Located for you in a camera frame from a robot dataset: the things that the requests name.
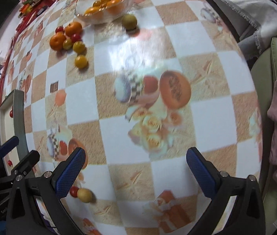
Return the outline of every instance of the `screw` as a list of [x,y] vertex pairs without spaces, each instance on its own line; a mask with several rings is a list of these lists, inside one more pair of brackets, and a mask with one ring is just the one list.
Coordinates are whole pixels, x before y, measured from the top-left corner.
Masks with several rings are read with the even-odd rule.
[[221,175],[222,177],[226,178],[226,177],[228,177],[229,174],[228,174],[226,171],[221,170],[221,171],[220,171],[220,175]]
[[254,175],[249,175],[248,178],[251,180],[251,181],[256,181],[256,177]]
[[18,175],[18,176],[16,177],[16,180],[17,180],[17,181],[20,181],[22,178],[23,178],[22,175]]
[[43,175],[45,178],[49,178],[51,176],[51,171],[46,171]]

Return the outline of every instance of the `red cherry tomato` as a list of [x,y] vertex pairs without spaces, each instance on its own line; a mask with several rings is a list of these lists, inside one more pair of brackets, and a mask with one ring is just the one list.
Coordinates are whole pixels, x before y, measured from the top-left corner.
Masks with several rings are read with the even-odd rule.
[[82,40],[81,35],[78,33],[75,33],[71,36],[71,40],[72,40],[72,43],[78,42],[78,41]]
[[64,32],[63,26],[58,26],[56,28],[55,33],[58,33],[58,32]]
[[71,194],[72,197],[74,197],[74,198],[78,197],[78,189],[79,188],[77,186],[72,186],[70,188],[70,194]]

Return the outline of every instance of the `glass bowl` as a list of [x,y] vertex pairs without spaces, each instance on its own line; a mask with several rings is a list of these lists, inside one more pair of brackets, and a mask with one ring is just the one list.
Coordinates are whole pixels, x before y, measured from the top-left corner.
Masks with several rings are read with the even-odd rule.
[[85,14],[95,1],[100,0],[77,0],[74,8],[75,15],[88,24],[108,23],[127,13],[134,3],[134,0],[121,0],[116,5],[101,8],[92,14]]

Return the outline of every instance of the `table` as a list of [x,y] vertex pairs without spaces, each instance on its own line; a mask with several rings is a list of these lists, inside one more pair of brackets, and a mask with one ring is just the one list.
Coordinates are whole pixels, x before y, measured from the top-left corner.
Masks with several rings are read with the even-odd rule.
[[79,71],[75,53],[49,47],[57,26],[79,21],[75,1],[32,22],[7,69],[4,93],[25,91],[35,174],[82,147],[87,166],[74,184],[96,202],[69,194],[62,203],[83,232],[185,235],[210,202],[186,164],[189,147],[232,176],[259,177],[261,116],[241,51],[205,0],[135,0],[136,31],[81,22],[89,68]]

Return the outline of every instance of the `white fabric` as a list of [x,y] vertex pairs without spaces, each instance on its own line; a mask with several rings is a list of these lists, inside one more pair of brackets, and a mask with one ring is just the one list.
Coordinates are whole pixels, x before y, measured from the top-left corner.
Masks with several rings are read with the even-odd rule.
[[222,0],[257,30],[254,33],[259,54],[277,37],[277,5],[270,0]]

